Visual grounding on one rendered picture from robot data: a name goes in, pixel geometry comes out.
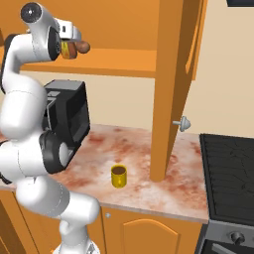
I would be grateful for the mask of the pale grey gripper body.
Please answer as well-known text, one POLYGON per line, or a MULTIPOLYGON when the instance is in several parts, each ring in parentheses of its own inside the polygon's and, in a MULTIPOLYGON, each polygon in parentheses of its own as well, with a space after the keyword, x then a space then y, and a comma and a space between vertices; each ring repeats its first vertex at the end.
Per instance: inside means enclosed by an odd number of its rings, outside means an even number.
POLYGON ((81 40, 81 32, 72 22, 66 22, 63 25, 63 38, 65 40, 79 42, 81 40))

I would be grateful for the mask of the brown cinnamon bottle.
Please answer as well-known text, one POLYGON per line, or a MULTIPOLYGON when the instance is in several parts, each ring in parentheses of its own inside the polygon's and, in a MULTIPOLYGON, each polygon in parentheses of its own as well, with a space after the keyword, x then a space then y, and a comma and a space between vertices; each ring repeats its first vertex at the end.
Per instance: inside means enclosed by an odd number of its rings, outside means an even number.
POLYGON ((90 44, 86 41, 80 41, 75 43, 76 49, 81 54, 86 54, 90 51, 90 44))

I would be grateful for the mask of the orange honey bottle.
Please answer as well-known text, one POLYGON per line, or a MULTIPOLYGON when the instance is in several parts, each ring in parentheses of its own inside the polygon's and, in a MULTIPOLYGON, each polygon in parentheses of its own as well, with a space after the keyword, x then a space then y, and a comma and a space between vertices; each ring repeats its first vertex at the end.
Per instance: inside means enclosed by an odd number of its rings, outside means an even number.
POLYGON ((67 60, 75 59, 77 57, 77 50, 74 42, 62 41, 62 56, 67 60))

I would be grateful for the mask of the grey cabinet door knob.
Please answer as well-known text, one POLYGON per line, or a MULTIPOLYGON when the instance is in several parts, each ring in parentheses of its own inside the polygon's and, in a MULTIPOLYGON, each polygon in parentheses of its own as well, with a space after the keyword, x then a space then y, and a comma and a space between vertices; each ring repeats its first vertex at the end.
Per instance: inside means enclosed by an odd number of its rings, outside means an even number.
POLYGON ((179 125, 181 132, 185 132, 187 129, 191 127, 190 121, 185 116, 183 116, 180 121, 174 121, 173 124, 179 125))

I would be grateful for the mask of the yellow mug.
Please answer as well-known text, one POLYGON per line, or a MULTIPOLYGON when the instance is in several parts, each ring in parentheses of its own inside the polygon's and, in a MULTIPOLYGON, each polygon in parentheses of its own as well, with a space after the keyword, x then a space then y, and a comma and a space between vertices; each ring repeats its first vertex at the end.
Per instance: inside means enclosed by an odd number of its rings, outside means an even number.
POLYGON ((111 167, 111 183, 117 188, 124 188, 127 184, 127 169, 124 165, 114 165, 111 167))

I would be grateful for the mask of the black microwave oven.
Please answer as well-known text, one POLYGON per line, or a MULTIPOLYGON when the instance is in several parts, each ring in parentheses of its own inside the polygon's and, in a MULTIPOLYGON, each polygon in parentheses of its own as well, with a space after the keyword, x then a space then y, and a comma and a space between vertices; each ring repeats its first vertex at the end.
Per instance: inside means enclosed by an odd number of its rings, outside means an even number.
POLYGON ((84 81, 54 79, 45 85, 47 107, 43 130, 53 131, 65 142, 71 161, 90 130, 90 120, 84 81))

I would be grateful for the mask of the dark extractor hood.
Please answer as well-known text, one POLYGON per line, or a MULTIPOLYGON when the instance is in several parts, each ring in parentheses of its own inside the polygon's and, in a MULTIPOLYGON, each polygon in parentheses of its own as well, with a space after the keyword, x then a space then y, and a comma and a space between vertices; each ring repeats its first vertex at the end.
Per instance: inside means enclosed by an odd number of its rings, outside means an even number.
POLYGON ((228 7, 253 7, 254 0, 226 0, 228 7))

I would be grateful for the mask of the black hob stove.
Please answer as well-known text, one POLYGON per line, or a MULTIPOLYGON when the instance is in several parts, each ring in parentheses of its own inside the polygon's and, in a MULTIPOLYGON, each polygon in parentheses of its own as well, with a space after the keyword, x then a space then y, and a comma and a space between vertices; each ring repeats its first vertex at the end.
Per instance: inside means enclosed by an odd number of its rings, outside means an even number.
POLYGON ((217 243, 236 254, 254 254, 254 138, 199 136, 208 207, 194 254, 217 254, 217 243), (230 234, 241 232, 235 245, 230 234))

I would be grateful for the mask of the dark stove knob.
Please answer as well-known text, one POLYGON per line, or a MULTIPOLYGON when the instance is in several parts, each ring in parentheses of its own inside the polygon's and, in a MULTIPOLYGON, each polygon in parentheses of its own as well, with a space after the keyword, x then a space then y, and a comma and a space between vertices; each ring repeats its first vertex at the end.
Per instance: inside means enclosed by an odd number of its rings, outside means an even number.
POLYGON ((244 235, 238 231, 232 232, 230 238, 235 245, 241 245, 245 241, 244 235))

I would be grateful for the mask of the orange wooden wall cabinet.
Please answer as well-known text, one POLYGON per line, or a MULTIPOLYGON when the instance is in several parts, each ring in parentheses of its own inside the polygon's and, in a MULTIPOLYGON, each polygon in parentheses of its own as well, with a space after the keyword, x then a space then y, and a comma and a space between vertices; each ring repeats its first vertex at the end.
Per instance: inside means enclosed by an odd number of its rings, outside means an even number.
POLYGON ((26 32, 20 11, 28 2, 73 22, 91 50, 74 60, 25 64, 23 70, 155 75, 160 0, 0 0, 0 43, 10 34, 26 32))

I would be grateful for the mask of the orange wall cabinet door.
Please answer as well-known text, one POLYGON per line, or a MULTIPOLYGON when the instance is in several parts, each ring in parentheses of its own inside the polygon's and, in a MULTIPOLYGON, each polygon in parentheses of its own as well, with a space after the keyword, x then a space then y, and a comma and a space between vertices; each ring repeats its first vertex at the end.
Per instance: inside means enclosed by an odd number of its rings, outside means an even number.
POLYGON ((160 0, 150 179, 165 178, 191 82, 208 0, 160 0))

